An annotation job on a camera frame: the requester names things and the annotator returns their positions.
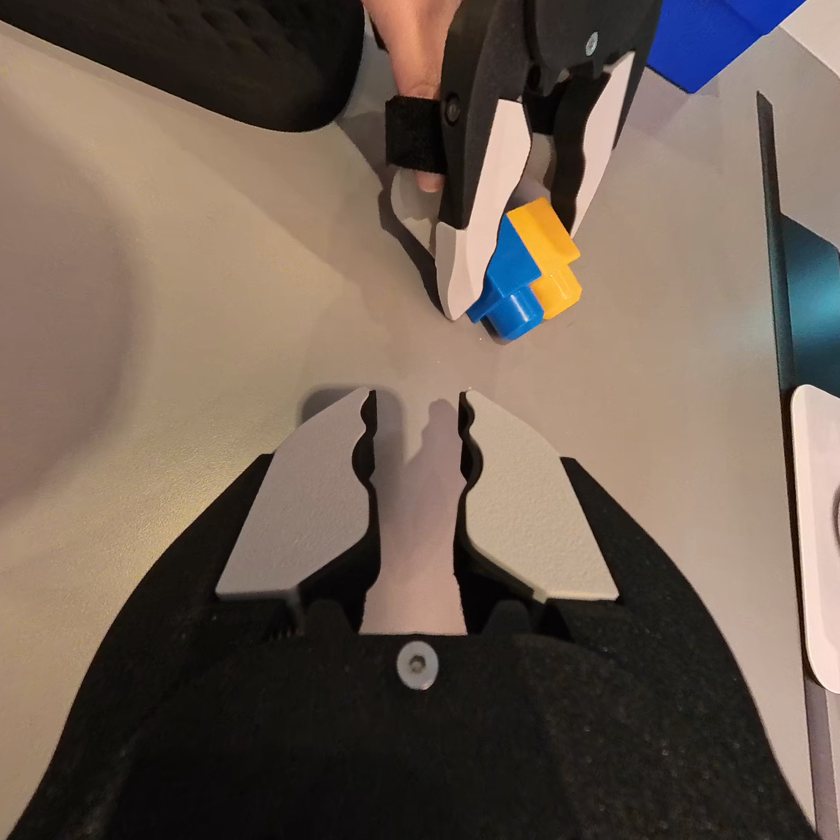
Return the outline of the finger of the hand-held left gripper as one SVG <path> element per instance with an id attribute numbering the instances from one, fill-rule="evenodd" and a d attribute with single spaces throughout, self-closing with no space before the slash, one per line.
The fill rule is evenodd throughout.
<path id="1" fill-rule="evenodd" d="M 434 230 L 437 291 L 450 321 L 463 316 L 482 293 L 501 219 L 521 180 L 531 144 L 522 103 L 499 100 L 469 222 L 456 228 L 439 218 Z"/>
<path id="2" fill-rule="evenodd" d="M 636 54 L 627 52 L 597 78 L 564 72 L 552 118 L 549 191 L 554 211 L 575 237 L 612 156 Z"/>

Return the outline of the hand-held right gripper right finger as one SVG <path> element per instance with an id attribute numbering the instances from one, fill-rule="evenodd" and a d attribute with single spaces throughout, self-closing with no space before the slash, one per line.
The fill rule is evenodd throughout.
<path id="1" fill-rule="evenodd" d="M 468 629 L 499 602 L 533 627 L 555 602 L 615 603 L 620 594 L 562 458 L 540 432 L 476 390 L 458 398 L 465 487 L 455 577 Z"/>

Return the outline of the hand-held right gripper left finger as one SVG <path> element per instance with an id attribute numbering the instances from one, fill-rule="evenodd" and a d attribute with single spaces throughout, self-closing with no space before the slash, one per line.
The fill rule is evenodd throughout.
<path id="1" fill-rule="evenodd" d="M 280 599 L 302 615 L 338 603 L 361 629 L 382 567 L 372 476 L 376 393 L 359 387 L 279 444 L 221 573 L 224 601 Z"/>

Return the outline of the orange one-stud block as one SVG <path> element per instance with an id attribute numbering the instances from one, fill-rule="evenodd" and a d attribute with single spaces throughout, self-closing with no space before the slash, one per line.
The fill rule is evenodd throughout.
<path id="1" fill-rule="evenodd" d="M 581 299 L 581 283 L 571 269 L 581 252 L 545 196 L 513 208 L 506 219 L 539 269 L 529 287 L 543 320 L 552 320 Z"/>

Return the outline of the blue one-stud block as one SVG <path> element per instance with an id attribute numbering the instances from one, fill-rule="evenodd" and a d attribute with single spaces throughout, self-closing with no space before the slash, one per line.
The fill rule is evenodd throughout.
<path id="1" fill-rule="evenodd" d="M 520 338 L 545 320 L 545 309 L 532 289 L 532 283 L 541 276 L 540 268 L 506 213 L 482 291 L 467 309 L 467 317 L 473 323 L 488 321 L 501 340 L 510 342 Z"/>

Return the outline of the blue plastic bin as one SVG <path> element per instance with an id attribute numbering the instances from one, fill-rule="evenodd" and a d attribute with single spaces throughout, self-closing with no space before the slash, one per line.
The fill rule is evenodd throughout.
<path id="1" fill-rule="evenodd" d="M 647 66 L 695 93 L 802 1 L 664 1 Z"/>

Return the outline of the grey desk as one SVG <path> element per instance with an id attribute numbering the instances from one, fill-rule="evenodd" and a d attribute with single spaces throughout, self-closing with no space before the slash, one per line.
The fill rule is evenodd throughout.
<path id="1" fill-rule="evenodd" d="M 448 322 L 385 221 L 386 60 L 314 133 L 251 128 L 2 24 L 2 838 L 170 544 L 308 410 L 381 405 L 364 628 L 456 629 L 460 392 L 578 459 L 696 587 L 815 821 L 759 96 L 780 204 L 838 244 L 838 75 L 784 29 L 688 94 L 647 71 L 572 311 Z"/>

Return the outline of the black desk inlay panel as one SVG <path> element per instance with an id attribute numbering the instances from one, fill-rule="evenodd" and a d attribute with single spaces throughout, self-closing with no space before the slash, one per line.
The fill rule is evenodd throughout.
<path id="1" fill-rule="evenodd" d="M 813 385 L 839 396 L 838 249 L 782 213 L 774 110 L 761 92 L 756 102 L 780 394 Z"/>

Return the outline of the person's left hand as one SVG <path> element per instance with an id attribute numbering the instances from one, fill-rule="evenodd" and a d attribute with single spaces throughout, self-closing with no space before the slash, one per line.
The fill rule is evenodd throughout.
<path id="1" fill-rule="evenodd" d="M 460 1 L 363 1 L 391 57 L 399 94 L 435 100 Z"/>

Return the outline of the white document stand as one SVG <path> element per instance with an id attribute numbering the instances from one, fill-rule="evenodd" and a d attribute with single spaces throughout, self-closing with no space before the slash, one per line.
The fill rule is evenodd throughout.
<path id="1" fill-rule="evenodd" d="M 815 680 L 839 693 L 839 399 L 800 385 L 791 399 L 805 648 Z"/>

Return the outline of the black textured pad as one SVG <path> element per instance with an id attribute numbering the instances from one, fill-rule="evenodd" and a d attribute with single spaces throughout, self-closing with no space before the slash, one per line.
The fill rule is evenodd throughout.
<path id="1" fill-rule="evenodd" d="M 31 35 L 258 128 L 318 130 L 361 65 L 357 1 L 2 1 Z"/>

